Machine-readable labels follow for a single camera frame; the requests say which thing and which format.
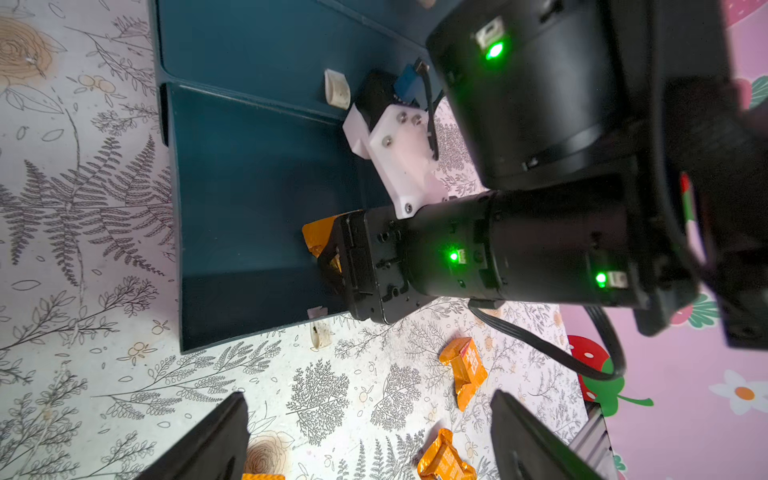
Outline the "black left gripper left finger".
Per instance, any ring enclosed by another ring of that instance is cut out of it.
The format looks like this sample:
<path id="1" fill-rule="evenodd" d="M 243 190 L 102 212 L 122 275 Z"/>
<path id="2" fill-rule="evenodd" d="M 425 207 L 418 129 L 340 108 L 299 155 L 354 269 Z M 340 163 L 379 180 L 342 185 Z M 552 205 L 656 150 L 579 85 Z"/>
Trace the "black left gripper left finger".
<path id="1" fill-rule="evenodd" d="M 244 395 L 232 393 L 137 479 L 240 479 L 250 439 L 247 422 Z"/>

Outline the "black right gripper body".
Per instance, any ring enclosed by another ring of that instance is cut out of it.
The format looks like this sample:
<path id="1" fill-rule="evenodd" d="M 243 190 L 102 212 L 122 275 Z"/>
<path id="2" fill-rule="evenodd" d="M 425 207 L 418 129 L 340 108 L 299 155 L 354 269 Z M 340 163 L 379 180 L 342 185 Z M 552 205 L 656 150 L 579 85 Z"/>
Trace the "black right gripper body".
<path id="1" fill-rule="evenodd" d="M 660 320 L 639 200 L 616 175 L 486 191 L 397 219 L 390 207 L 338 216 L 326 246 L 358 320 L 394 324 L 439 297 L 629 308 Z"/>

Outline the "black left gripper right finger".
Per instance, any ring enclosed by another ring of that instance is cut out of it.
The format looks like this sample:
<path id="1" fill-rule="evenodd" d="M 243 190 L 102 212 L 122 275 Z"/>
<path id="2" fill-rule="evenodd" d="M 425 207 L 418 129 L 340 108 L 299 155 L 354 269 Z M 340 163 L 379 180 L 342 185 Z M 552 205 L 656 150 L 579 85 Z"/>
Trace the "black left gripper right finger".
<path id="1" fill-rule="evenodd" d="M 491 438 L 501 480 L 598 480 L 600 476 L 514 396 L 496 390 Z"/>

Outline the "orange cookie packet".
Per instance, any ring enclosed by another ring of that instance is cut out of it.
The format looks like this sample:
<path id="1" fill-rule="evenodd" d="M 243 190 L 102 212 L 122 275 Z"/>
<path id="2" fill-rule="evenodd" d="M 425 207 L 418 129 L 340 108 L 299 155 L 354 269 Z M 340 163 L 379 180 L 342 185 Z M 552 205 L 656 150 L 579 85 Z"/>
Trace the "orange cookie packet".
<path id="1" fill-rule="evenodd" d="M 241 477 L 242 480 L 285 480 L 283 475 L 271 475 L 271 474 L 249 474 L 244 473 Z"/>
<path id="2" fill-rule="evenodd" d="M 475 480 L 476 470 L 465 462 L 452 444 L 453 432 L 440 429 L 417 464 L 421 480 Z"/>
<path id="3" fill-rule="evenodd" d="M 440 352 L 439 361 L 453 371 L 457 407 L 464 412 L 488 378 L 474 340 L 470 337 L 451 340 Z"/>
<path id="4" fill-rule="evenodd" d="M 305 224 L 301 231 L 308 251 L 321 266 L 334 273 L 342 273 L 338 241 L 334 237 L 334 224 L 338 215 Z"/>

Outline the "teal drawer cabinet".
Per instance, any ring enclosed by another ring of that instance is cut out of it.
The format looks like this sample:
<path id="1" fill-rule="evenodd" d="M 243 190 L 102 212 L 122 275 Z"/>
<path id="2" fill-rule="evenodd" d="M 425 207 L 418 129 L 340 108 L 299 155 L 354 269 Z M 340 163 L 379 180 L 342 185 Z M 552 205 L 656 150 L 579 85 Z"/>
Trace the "teal drawer cabinet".
<path id="1" fill-rule="evenodd" d="M 303 225 L 385 206 L 324 73 L 353 90 L 427 59 L 454 8 L 418 1 L 152 1 L 161 135 L 170 152 L 180 348 L 193 352 L 346 311 Z"/>

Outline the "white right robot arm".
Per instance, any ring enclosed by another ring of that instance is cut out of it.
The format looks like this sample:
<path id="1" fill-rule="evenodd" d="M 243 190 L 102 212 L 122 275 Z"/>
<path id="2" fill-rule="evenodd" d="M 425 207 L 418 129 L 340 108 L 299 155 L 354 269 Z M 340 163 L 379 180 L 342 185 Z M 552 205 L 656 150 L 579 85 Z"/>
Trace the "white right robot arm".
<path id="1" fill-rule="evenodd" d="M 438 297 L 627 308 L 654 336 L 715 297 L 726 342 L 767 346 L 767 109 L 743 110 L 716 1 L 464 1 L 429 34 L 483 185 L 451 199 L 432 112 L 352 107 L 392 205 L 338 216 L 319 263 L 349 313 Z"/>

